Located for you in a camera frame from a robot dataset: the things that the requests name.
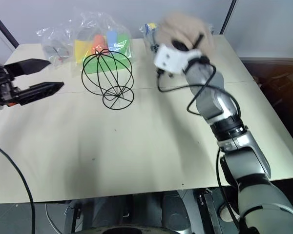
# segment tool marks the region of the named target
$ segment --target wire sphere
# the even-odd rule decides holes
[[[121,56],[126,59],[130,67],[122,62],[124,59],[117,59],[115,56]],[[106,62],[106,59],[112,59],[114,61],[115,70],[111,70],[110,66]],[[91,79],[85,68],[89,63],[96,59],[96,79]],[[103,66],[106,66],[108,71],[104,71]],[[120,81],[118,77],[118,70],[125,69],[128,71],[128,78]],[[99,91],[93,91],[91,88],[85,84],[84,75],[91,82],[92,85],[99,88]],[[83,70],[82,70],[82,83],[86,90],[89,92],[102,96],[102,102],[104,106],[111,110],[122,110],[128,107],[134,100],[134,93],[132,91],[133,87],[133,76],[132,76],[132,65],[130,60],[126,55],[117,51],[110,51],[108,49],[103,49],[102,51],[95,51],[95,54],[89,55],[84,59]]]

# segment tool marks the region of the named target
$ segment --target table surface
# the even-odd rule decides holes
[[[272,179],[292,178],[292,137],[227,40],[214,39],[211,62],[238,100]],[[159,93],[143,41],[134,39],[133,49],[135,98],[121,111],[105,108],[101,97],[86,91],[72,63],[16,79],[22,89],[43,81],[65,83],[51,97],[0,111],[0,147],[23,172],[35,202],[217,185],[216,139],[202,118],[186,112],[191,92]],[[20,45],[7,63],[28,58],[44,58],[40,44]],[[185,83],[164,77],[162,86]],[[11,202],[28,202],[28,196],[0,154],[0,203]]]

